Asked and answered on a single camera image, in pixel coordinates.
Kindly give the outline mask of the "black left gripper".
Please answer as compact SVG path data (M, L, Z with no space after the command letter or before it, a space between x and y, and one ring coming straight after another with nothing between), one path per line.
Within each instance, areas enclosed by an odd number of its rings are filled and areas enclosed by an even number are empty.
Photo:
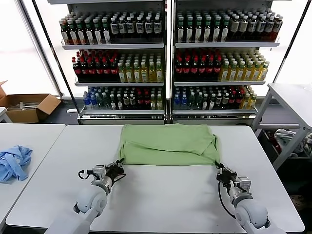
M126 176L123 168L123 159L109 163L106 167L106 175L111 180L120 180Z

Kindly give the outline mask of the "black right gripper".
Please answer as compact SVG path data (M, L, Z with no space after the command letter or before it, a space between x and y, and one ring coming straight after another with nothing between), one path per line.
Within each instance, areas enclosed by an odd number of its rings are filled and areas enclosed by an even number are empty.
M237 173L229 167L226 167L223 163L215 163L217 168L216 179L221 182L223 187L230 188L231 183L236 181Z

